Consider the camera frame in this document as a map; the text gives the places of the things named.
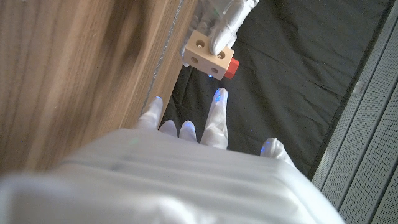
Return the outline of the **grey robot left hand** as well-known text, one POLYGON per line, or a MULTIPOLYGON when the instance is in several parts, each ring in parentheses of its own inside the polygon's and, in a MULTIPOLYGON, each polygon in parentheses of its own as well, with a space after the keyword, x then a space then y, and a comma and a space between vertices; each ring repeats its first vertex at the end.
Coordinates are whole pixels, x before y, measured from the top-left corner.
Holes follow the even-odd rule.
POLYGON ((237 39, 238 29, 258 3, 259 0, 198 1, 180 55, 184 55, 185 46, 195 30, 210 38, 209 49, 213 55, 219 54, 225 47, 231 48, 237 39))

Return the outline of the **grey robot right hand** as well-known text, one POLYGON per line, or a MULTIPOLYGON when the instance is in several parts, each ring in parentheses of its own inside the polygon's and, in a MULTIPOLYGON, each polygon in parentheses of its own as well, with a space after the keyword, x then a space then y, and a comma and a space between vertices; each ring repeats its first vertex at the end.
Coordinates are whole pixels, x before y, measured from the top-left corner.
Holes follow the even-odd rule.
POLYGON ((213 97, 201 140, 160 122, 157 97, 133 129, 54 168, 1 179, 2 223, 342 223, 328 199, 267 139, 258 156, 227 150, 228 93, 213 97))

